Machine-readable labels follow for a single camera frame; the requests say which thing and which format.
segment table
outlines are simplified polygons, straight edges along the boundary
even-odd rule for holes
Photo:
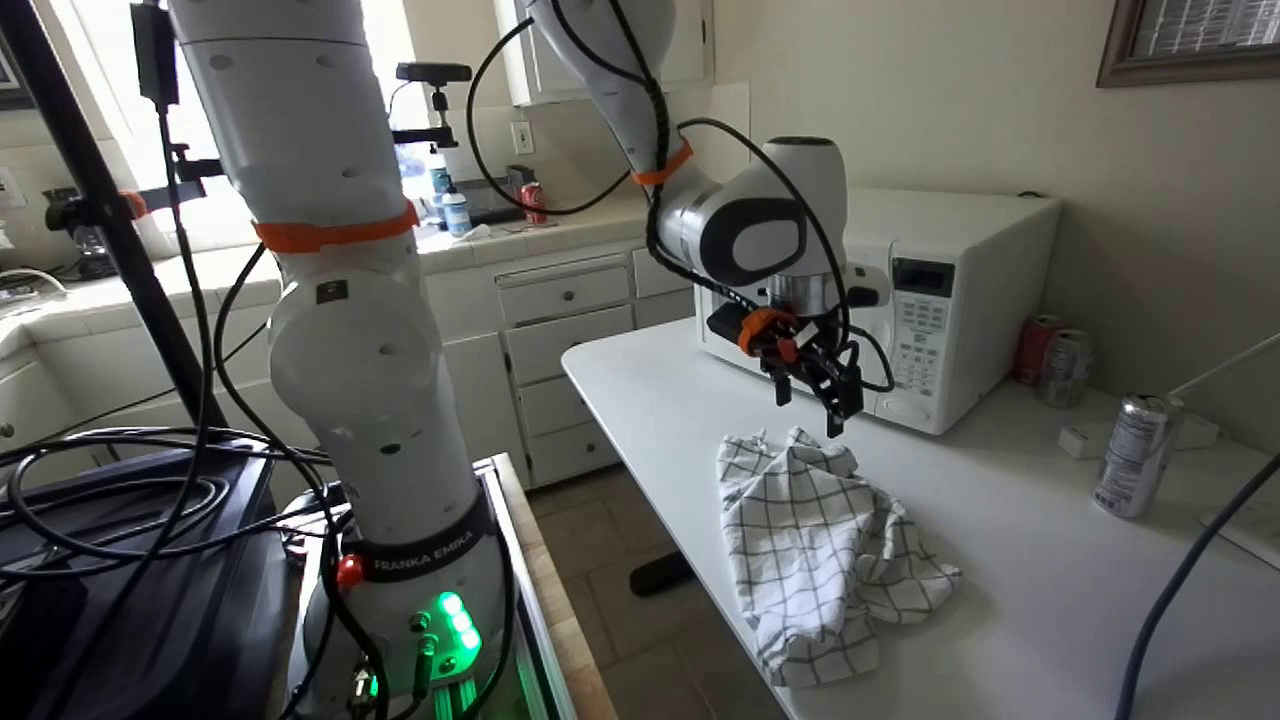
[[[722,437],[788,427],[820,437],[820,403],[773,409],[768,380],[704,357],[691,319],[581,342],[562,367],[749,648],[719,536],[714,449]],[[1010,384],[945,440],[850,419],[839,445],[857,451],[864,481],[901,495],[931,546],[963,566],[963,587],[931,622],[883,633],[876,677],[775,686],[782,712],[1113,714],[1133,636],[1200,514],[1263,463],[1241,445],[1176,451],[1154,507],[1140,524],[1115,520],[1091,504],[1095,463],[1057,451],[1059,423],[1113,413],[1102,396],[1057,413]],[[1274,712],[1280,571],[1214,543],[1154,633],[1140,714]]]

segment microwave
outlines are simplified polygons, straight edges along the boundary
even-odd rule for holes
[[[847,317],[880,339],[896,375],[890,391],[864,391],[864,415],[945,437],[1008,375],[1021,327],[1042,301],[1057,214],[1042,197],[850,187],[847,286],[876,286],[880,302]],[[698,342],[760,372],[704,324]],[[872,342],[857,342],[858,375],[883,384]]]

